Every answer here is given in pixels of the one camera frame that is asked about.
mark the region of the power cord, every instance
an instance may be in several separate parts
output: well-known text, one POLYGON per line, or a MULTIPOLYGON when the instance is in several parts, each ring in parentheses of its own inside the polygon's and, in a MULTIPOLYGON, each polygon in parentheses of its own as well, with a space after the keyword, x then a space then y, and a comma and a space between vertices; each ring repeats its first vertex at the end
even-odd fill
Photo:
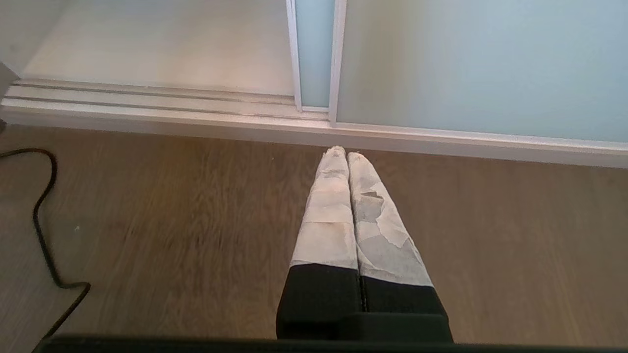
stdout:
POLYGON ((59 327, 63 324, 63 322, 70 316, 70 314, 72 314, 74 309, 76 309, 76 307, 80 304, 80 302, 85 298, 85 296, 89 292, 92 285, 89 284, 88 282, 66 283, 61 279, 61 276, 59 276, 59 271, 57 271, 57 267, 55 266, 55 262, 52 259, 52 255, 50 254, 50 250, 48 249, 48 245, 46 245, 46 240, 44 239, 43 233, 41 232, 41 225, 39 222, 39 209, 40 209, 41 203, 44 201, 44 199, 46 199, 46 196, 48 196, 48 193, 50 193, 50 190, 52 190, 52 188, 55 186, 55 182, 57 180, 57 157, 55 157, 55 155, 52 152, 47 151, 45 149, 22 148, 22 149, 15 149, 13 151, 0 153, 0 159, 5 158, 5 157, 10 157, 10 156, 15 156, 15 155, 21 155, 23 153, 39 153, 39 154, 47 156, 48 159, 50 160, 50 179, 48 181, 48 185, 44 189, 43 193, 41 193, 41 196, 39 197, 37 202, 35 202, 35 206, 33 207, 33 225, 35 226, 35 234, 37 235, 37 240, 39 240, 43 258, 44 260, 46 260, 46 267, 48 267, 48 272, 50 272, 50 276, 52 277, 52 280, 55 282, 55 285, 61 289, 68 290, 68 289, 81 288, 81 287, 83 288, 83 290, 80 292, 80 295, 76 298, 76 300, 74 300, 72 305, 70 305, 70 307, 63 313, 63 315, 61 315, 61 317, 57 319, 57 321, 52 325, 52 327, 50 327, 48 332, 46 332, 46 334, 41 338, 42 340, 44 340, 52 336, 59 329, 59 327))

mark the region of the closet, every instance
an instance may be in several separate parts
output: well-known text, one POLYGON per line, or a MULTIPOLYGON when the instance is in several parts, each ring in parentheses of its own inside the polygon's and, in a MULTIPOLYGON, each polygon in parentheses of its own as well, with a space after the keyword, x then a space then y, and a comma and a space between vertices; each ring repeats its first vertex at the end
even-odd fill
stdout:
POLYGON ((300 106, 295 18, 294 0, 0 0, 0 61, 19 77, 3 109, 324 121, 300 106))

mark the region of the wooden floor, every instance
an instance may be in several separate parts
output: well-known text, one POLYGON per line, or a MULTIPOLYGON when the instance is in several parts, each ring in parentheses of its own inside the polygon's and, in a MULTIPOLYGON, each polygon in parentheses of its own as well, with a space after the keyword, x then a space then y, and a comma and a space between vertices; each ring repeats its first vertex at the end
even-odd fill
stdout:
MULTIPOLYGON (((8 126, 51 149, 45 232, 93 284, 63 333, 274 338, 324 148, 8 126)), ((457 342, 628 346, 628 170, 363 151, 397 203, 457 342)), ((29 352, 78 294, 30 220, 42 156, 0 161, 0 351, 29 352)))

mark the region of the baseboard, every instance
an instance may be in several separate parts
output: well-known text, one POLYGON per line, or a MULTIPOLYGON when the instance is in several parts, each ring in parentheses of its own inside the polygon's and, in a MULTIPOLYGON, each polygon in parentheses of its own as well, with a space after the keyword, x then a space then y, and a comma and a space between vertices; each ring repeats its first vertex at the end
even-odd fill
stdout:
POLYGON ((211 112, 3 100, 9 124, 173 134, 500 160, 628 168, 628 143, 395 128, 211 112))

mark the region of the door frame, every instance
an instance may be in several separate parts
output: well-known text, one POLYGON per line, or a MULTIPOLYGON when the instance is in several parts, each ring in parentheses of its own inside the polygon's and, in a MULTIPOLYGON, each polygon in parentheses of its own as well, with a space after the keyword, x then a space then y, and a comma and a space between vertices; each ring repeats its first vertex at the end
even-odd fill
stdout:
POLYGON ((299 111, 327 112, 330 123, 336 123, 338 110, 338 92, 340 90, 340 69, 342 66, 342 46, 345 34, 345 19, 347 15, 347 0, 335 0, 333 11, 332 34, 332 65, 330 71, 330 89, 328 107, 304 106, 301 100, 301 74, 299 66, 299 46, 296 30, 296 0, 286 0, 288 14, 288 36, 290 38, 290 57, 292 59, 292 80, 295 93, 295 104, 299 111))

